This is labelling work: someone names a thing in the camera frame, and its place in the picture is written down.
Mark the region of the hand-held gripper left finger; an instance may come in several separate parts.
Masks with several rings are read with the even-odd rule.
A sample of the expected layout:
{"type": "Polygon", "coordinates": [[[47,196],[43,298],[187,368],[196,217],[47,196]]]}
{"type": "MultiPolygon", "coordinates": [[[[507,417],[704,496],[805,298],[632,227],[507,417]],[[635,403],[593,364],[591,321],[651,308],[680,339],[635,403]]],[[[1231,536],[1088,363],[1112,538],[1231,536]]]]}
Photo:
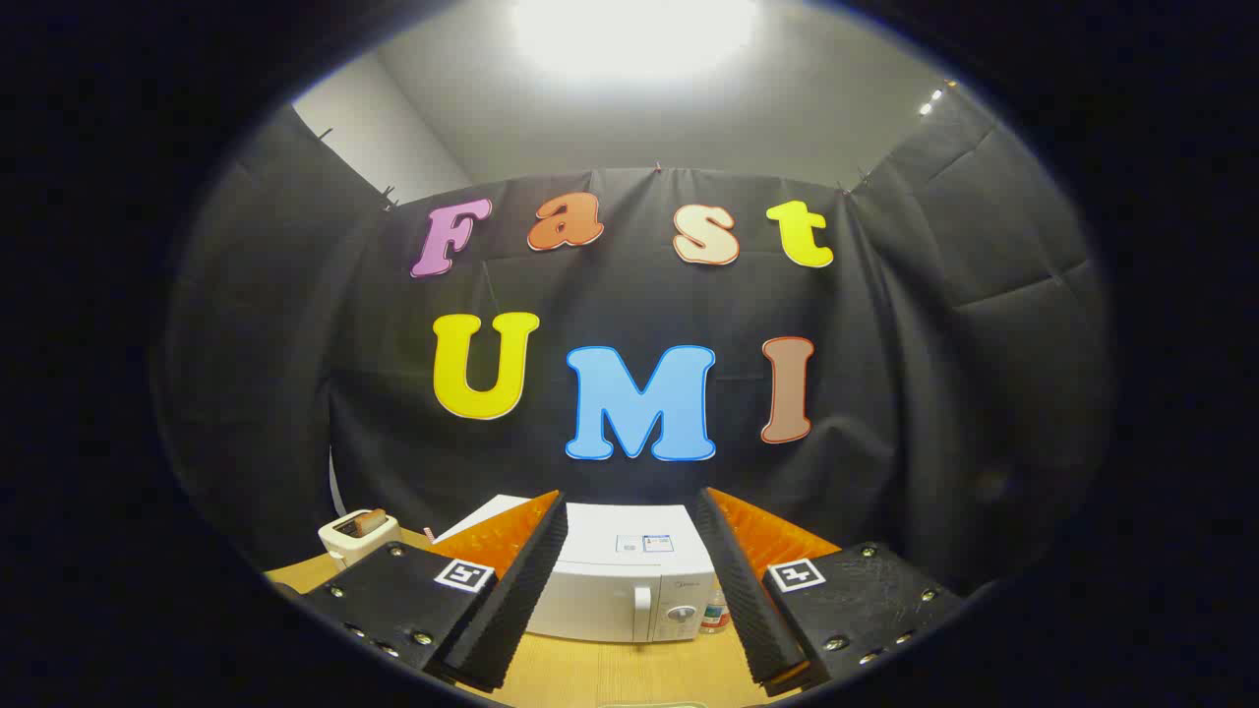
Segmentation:
{"type": "Polygon", "coordinates": [[[507,679],[568,528],[553,490],[423,551],[383,543],[295,601],[413,674],[490,693],[507,679]]]}

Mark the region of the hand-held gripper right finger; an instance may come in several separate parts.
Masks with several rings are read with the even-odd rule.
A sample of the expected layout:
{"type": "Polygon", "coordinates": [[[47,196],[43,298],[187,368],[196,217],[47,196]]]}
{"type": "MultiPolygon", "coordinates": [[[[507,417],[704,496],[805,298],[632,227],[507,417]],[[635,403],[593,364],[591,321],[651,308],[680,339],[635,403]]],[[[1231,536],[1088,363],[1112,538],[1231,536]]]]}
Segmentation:
{"type": "Polygon", "coordinates": [[[714,488],[697,493],[695,527],[768,695],[864,677],[964,610],[885,544],[841,547],[714,488]]]}

